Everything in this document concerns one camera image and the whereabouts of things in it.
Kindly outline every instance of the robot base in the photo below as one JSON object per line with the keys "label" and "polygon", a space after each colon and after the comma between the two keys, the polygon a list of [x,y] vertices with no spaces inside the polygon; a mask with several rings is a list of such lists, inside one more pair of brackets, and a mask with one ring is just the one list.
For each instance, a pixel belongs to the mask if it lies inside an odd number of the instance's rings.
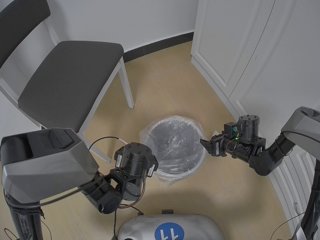
{"label": "robot base", "polygon": [[133,217],[122,224],[117,238],[118,240],[226,240],[214,220],[201,214]]}

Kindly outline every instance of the plastic bag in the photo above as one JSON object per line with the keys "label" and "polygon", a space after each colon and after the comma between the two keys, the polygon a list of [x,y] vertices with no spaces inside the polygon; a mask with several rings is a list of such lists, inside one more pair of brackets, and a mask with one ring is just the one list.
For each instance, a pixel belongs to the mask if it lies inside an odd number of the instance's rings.
{"label": "plastic bag", "polygon": [[193,174],[204,162],[205,135],[201,125],[181,116],[170,116],[152,122],[140,132],[140,143],[152,150],[159,162],[154,175],[170,186]]}

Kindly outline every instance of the cabinet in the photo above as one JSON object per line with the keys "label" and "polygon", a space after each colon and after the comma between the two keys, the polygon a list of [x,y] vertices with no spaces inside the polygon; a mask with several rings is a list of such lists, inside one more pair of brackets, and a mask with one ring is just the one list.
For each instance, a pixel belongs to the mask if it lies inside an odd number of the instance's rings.
{"label": "cabinet", "polygon": [[[297,107],[320,110],[319,15],[320,0],[199,0],[192,62],[235,119],[259,115],[267,145]],[[270,175],[288,219],[306,208],[314,165],[295,147]]]}

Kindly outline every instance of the wooden floor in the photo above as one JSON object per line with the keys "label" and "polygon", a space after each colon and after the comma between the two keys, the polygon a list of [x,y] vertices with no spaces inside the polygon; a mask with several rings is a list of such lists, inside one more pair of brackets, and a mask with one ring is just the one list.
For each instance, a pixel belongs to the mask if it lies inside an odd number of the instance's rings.
{"label": "wooden floor", "polygon": [[[207,138],[223,124],[234,121],[229,111],[191,64],[191,42],[173,46],[125,64],[134,109],[127,106],[118,75],[100,103],[86,137],[94,141],[113,135],[126,142],[139,142],[139,132],[152,121],[170,115],[192,118],[202,125]],[[122,145],[105,139],[97,146],[113,157]],[[108,174],[111,164],[95,157],[100,171]],[[205,214],[213,218],[228,240],[269,240],[286,221],[283,209],[268,177],[258,176],[249,166],[227,157],[207,156],[189,178],[168,187],[148,178],[146,192],[136,205],[145,215],[173,209],[176,214]],[[4,199],[0,198],[0,225],[14,230]],[[44,222],[53,240],[106,240],[113,236],[114,214],[100,214],[81,193],[44,206]],[[132,209],[118,210],[117,227],[135,216]],[[45,240],[50,239],[46,227]],[[273,239],[290,238],[285,224]],[[6,239],[3,230],[0,239]]]}

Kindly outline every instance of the gray chair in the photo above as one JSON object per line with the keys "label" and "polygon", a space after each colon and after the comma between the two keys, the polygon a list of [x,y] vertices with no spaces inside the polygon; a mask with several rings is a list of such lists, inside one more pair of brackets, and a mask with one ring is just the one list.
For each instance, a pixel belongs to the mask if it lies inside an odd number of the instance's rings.
{"label": "gray chair", "polygon": [[[0,12],[0,67],[49,16],[47,0],[14,0]],[[18,98],[18,108],[45,128],[73,129],[89,146],[91,142],[83,134],[117,73],[128,105],[134,107],[123,53],[118,43],[56,42]],[[92,147],[92,152],[110,162],[97,147]]]}

